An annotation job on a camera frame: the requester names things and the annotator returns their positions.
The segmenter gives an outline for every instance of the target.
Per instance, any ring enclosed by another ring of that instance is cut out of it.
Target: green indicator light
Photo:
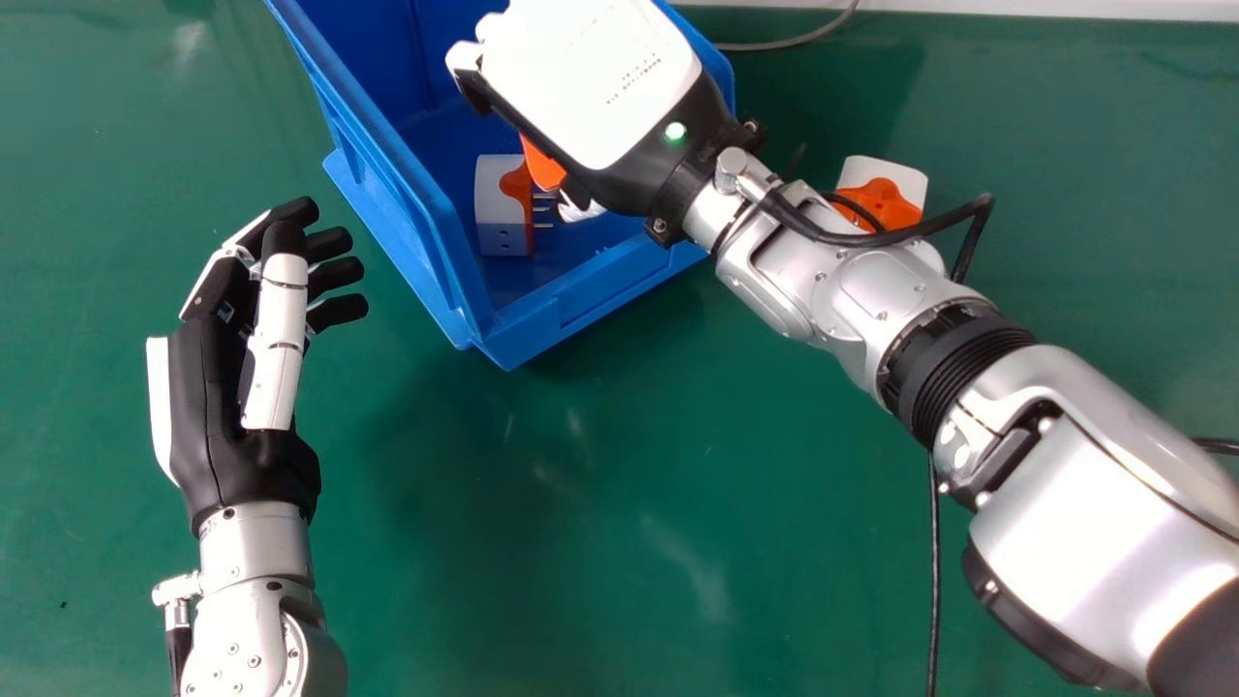
[[[688,134],[689,134],[688,126],[681,124],[680,121],[672,121],[667,124],[665,129],[663,129],[663,137],[665,137],[667,141],[672,144],[684,140],[684,136]]]

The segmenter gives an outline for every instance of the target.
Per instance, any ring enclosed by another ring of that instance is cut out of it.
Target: black fingertip
[[[328,290],[357,282],[366,275],[366,266],[357,256],[344,256],[323,261],[310,271],[310,301],[313,302]]]
[[[339,323],[357,321],[370,311],[370,303],[361,292],[331,297],[306,312],[306,323],[315,333]]]
[[[295,198],[271,208],[269,219],[289,220],[305,229],[318,222],[318,204],[313,202],[313,198],[302,196],[301,198]]]
[[[347,254],[353,248],[353,235],[342,227],[333,227],[306,235],[306,260],[311,264]]]
[[[263,258],[275,254],[297,254],[305,256],[306,234],[300,225],[289,220],[275,220],[263,235]]]

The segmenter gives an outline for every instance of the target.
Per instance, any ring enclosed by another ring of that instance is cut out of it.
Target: green table surface
[[[916,695],[923,453],[705,265],[504,374],[457,353],[320,167],[309,80],[250,0],[0,4],[0,693],[162,695],[151,586],[193,568],[142,339],[256,210],[315,196],[368,265],[299,426],[356,696]],[[798,12],[695,11],[716,38]],[[1239,433],[1239,31],[861,15],[735,58],[779,165],[1000,203],[973,282],[1191,433]],[[958,240],[945,236],[953,253]],[[944,510],[942,688],[1084,695],[994,624]]]

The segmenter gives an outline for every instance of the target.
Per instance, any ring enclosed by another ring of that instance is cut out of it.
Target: robotic forearm
[[[940,491],[976,513],[965,576],[1014,635],[1073,682],[1233,692],[1234,483],[952,280],[916,223],[923,175],[850,160],[840,183],[876,198],[844,207],[781,181],[752,154],[760,129],[729,114],[649,0],[514,0],[477,36],[449,69],[478,110],[563,165],[565,203],[644,215],[660,244],[707,249],[767,324],[833,354],[932,452]],[[885,204],[912,224],[870,234]]]
[[[146,343],[160,467],[185,498],[199,569],[151,592],[165,613],[173,695],[335,697],[343,654],[313,592],[309,525],[318,458],[292,407],[310,337],[366,314],[342,228],[306,235],[301,198],[264,212],[212,254],[181,326]],[[191,603],[193,618],[191,621]]]

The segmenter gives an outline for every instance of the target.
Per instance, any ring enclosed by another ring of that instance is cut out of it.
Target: gray cable
[[[841,15],[810,31],[809,33],[802,33],[800,36],[793,36],[789,38],[779,38],[776,41],[762,41],[758,43],[715,43],[715,46],[720,51],[745,53],[756,51],[779,51],[783,48],[792,48],[793,46],[813,43],[824,36],[829,36],[833,31],[843,26],[844,22],[850,20],[851,16],[856,14],[857,5],[860,5],[860,0],[851,0],[847,9],[845,9]]]

